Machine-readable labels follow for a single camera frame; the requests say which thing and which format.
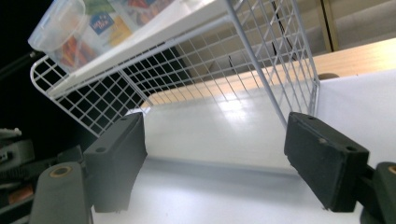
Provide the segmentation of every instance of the label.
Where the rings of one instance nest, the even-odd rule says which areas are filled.
[[[114,18],[114,27],[111,29],[110,36],[108,37],[108,44],[114,47],[130,36],[132,32],[122,20],[120,16]]]
[[[96,32],[97,35],[100,35],[103,31],[114,24],[113,19],[106,13],[98,13],[91,16],[90,26]]]

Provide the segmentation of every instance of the black mechanical part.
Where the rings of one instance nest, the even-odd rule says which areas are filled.
[[[119,119],[84,152],[88,192],[96,212],[128,209],[147,155],[142,113]]]
[[[396,223],[396,163],[379,163],[373,183],[385,223]]]
[[[12,153],[11,152],[1,152],[0,151],[0,164],[4,163],[6,161],[10,161],[12,159]]]
[[[0,162],[0,172],[19,167],[35,159],[33,142],[30,139],[22,139],[12,142],[0,149],[1,153],[10,153],[6,162]]]
[[[285,154],[326,209],[352,212],[369,151],[314,117],[290,113]]]
[[[29,223],[85,224],[90,218],[81,166],[64,162],[44,171],[38,178]]]
[[[0,185],[37,179],[41,173],[56,163],[57,161],[55,158],[50,158],[43,161],[27,163],[20,167],[0,172]]]
[[[82,157],[81,147],[75,146],[63,151],[57,155],[57,160],[59,163],[67,161],[75,161],[82,163],[84,158]]]
[[[373,176],[375,174],[375,170],[366,166],[366,172],[359,176],[356,180],[355,188],[353,189],[353,196],[356,198],[364,206],[364,212],[367,213],[367,216],[363,213],[362,216],[371,216],[370,219],[373,221],[376,220],[379,223],[383,223],[384,219],[382,217],[382,211],[379,206],[379,201],[376,197],[375,187],[373,183]]]

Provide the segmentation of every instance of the metal wire rack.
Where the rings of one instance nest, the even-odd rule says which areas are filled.
[[[49,96],[68,74],[49,57],[35,87],[96,136],[132,111],[198,99],[231,101],[263,91],[286,127],[290,111],[314,114],[318,79],[295,0],[224,0],[227,13],[131,55]]]

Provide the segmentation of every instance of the clear plastic lid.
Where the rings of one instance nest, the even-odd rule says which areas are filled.
[[[33,49],[55,51],[79,29],[84,20],[82,0],[55,0],[28,39]]]

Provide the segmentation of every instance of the plastic container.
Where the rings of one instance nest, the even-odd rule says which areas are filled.
[[[161,13],[174,0],[121,0],[122,9],[132,29],[144,26]]]
[[[66,72],[114,48],[133,31],[107,0],[55,0],[28,42]]]

